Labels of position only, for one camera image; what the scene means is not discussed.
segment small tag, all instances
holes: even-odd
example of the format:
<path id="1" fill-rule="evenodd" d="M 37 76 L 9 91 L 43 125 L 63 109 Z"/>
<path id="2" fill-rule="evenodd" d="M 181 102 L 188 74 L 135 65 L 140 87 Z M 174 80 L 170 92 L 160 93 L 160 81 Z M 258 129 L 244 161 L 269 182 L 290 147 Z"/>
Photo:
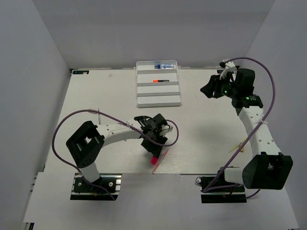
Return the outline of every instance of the small tag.
<path id="1" fill-rule="evenodd" d="M 88 74 L 89 70 L 74 70 L 72 74 Z"/>
<path id="2" fill-rule="evenodd" d="M 218 73 L 218 74 L 221 74 L 222 72 L 223 72 L 222 69 L 218 69 L 218 70 L 217 70 L 217 73 Z"/>

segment red object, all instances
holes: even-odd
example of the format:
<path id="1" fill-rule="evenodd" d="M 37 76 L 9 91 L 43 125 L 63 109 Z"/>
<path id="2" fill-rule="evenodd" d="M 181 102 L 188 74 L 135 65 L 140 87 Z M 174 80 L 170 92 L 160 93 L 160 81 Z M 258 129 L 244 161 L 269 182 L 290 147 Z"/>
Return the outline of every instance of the red object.
<path id="1" fill-rule="evenodd" d="M 151 164 L 155 165 L 155 164 L 157 164 L 157 161 L 158 161 L 158 158 L 157 157 L 153 157 L 152 161 L 151 161 Z"/>
<path id="2" fill-rule="evenodd" d="M 157 168 L 159 167 L 160 163 L 162 162 L 162 160 L 164 159 L 164 157 L 167 155 L 167 153 L 168 153 L 168 150 L 166 150 L 165 153 L 163 153 L 160 162 L 158 162 L 158 163 L 155 164 L 155 167 L 154 167 L 154 169 L 153 169 L 153 171 L 152 171 L 152 174 L 154 174 L 154 172 L 157 170 Z"/>

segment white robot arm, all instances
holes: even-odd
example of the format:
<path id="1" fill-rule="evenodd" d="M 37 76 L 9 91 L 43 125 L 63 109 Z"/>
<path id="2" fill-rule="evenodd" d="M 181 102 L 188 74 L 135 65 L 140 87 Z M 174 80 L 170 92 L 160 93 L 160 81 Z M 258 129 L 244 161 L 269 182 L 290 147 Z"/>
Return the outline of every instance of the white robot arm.
<path id="1" fill-rule="evenodd" d="M 99 184 L 100 174 L 95 160 L 102 147 L 123 140 L 140 139 L 141 133 L 159 144 L 165 144 L 165 135 L 173 129 L 161 114 L 153 118 L 138 116 L 129 120 L 127 124 L 128 126 L 118 123 L 95 126 L 91 121 L 87 121 L 66 142 L 77 167 L 89 182 Z M 145 138 L 141 145 L 153 154 L 154 161 L 159 157 L 162 146 L 155 145 Z"/>
<path id="2" fill-rule="evenodd" d="M 212 75 L 201 92 L 208 98 L 227 96 L 232 99 L 248 135 L 262 122 L 263 104 L 259 96 L 253 94 L 255 72 L 250 69 L 238 69 L 236 79 L 232 72 L 226 76 Z M 293 165 L 290 156 L 284 156 L 275 144 L 268 125 L 264 122 L 249 140 L 252 148 L 252 160 L 244 168 L 228 167 L 219 185 L 229 183 L 243 184 L 251 189 L 282 189 Z"/>
<path id="3" fill-rule="evenodd" d="M 263 109 L 258 106 L 242 108 L 239 118 L 248 135 L 261 122 L 263 114 Z M 252 161 L 245 168 L 226 168 L 225 181 L 244 184 L 246 188 L 282 189 L 293 165 L 291 157 L 282 154 L 266 123 L 259 127 L 249 141 Z"/>

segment black sticker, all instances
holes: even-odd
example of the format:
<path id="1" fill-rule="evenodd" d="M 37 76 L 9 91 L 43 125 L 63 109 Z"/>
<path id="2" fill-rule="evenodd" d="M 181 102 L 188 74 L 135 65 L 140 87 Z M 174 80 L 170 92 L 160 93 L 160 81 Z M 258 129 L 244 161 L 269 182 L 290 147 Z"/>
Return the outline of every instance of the black sticker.
<path id="1" fill-rule="evenodd" d="M 34 223 L 31 223 L 29 226 L 29 230 L 33 230 L 33 228 L 34 228 Z"/>
<path id="2" fill-rule="evenodd" d="M 89 70 L 74 70 L 72 74 L 88 74 Z"/>
<path id="3" fill-rule="evenodd" d="M 218 70 L 217 70 L 217 73 L 218 73 L 218 74 L 221 74 L 222 72 L 223 72 L 222 69 L 218 69 Z"/>

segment pen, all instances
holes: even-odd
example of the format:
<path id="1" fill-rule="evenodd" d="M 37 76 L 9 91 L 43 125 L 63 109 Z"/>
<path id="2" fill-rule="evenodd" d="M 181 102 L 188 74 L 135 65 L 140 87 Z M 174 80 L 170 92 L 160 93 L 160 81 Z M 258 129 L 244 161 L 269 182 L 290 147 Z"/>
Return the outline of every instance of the pen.
<path id="1" fill-rule="evenodd" d="M 157 162 L 157 164 L 155 165 L 155 167 L 153 168 L 152 174 L 154 174 L 154 172 L 157 170 L 157 168 L 159 167 L 159 165 L 161 164 L 162 160 L 164 159 L 164 157 L 167 155 L 168 153 L 168 149 L 165 151 L 165 153 L 163 153 L 161 159 Z"/>
<path id="2" fill-rule="evenodd" d="M 100 114 L 98 114 L 98 123 L 101 125 Z"/>
<path id="3" fill-rule="evenodd" d="M 173 69 L 175 65 L 172 64 L 161 64 L 161 65 L 155 65 L 155 69 Z"/>
<path id="4" fill-rule="evenodd" d="M 153 80 L 153 82 L 169 82 L 169 80 Z"/>

